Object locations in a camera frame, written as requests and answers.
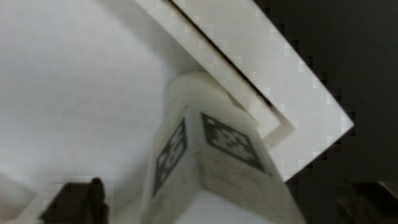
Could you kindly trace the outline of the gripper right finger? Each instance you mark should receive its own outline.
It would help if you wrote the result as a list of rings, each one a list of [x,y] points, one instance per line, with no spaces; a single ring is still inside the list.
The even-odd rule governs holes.
[[[337,185],[333,224],[398,224],[398,184],[344,182]]]

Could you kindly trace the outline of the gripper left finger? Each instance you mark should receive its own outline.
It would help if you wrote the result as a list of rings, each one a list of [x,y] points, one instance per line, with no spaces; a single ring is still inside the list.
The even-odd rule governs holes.
[[[13,224],[108,224],[108,213],[104,184],[93,178],[67,182],[33,198]]]

